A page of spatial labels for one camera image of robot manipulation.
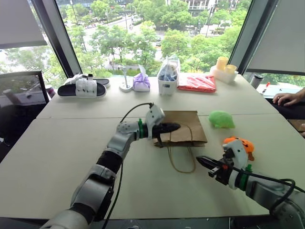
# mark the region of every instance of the yellow container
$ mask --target yellow container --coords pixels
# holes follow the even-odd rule
[[[228,60],[229,59],[227,57],[224,57],[224,56],[218,57],[217,63],[216,63],[216,68],[221,70],[221,71],[224,71],[225,70],[225,66],[228,63]]]
[[[225,67],[225,72],[226,73],[229,73],[229,74],[234,74],[235,70],[237,69],[237,67],[235,65],[232,65],[232,64],[228,64],[226,67]]]

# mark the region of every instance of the red pen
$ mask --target red pen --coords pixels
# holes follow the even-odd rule
[[[263,90],[263,93],[266,91],[266,89],[267,89],[267,87],[270,85],[270,82],[268,82],[267,84],[266,84],[266,87],[265,87],[265,89]]]

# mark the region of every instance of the purple wrapped item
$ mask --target purple wrapped item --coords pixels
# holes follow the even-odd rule
[[[141,73],[133,77],[133,89],[136,92],[149,92],[151,84],[143,66],[139,65]]]

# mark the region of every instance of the orange plush pumpkin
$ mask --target orange plush pumpkin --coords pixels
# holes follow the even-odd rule
[[[240,138],[240,137],[234,137],[234,136],[232,136],[232,137],[226,138],[226,139],[224,140],[224,143],[227,144],[227,143],[229,143],[229,142],[235,141],[236,139],[242,141],[242,143],[243,143],[243,145],[244,145],[244,149],[245,149],[246,153],[248,154],[248,159],[249,159],[250,161],[254,161],[254,157],[253,157],[253,155],[252,155],[252,153],[253,153],[253,151],[254,151],[254,145],[253,145],[252,142],[249,142],[249,141],[247,141],[247,140],[245,140],[245,139],[242,139],[242,138]]]

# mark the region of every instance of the green plush turtle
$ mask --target green plush turtle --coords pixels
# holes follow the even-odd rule
[[[232,115],[225,111],[212,111],[209,121],[217,128],[235,128]]]

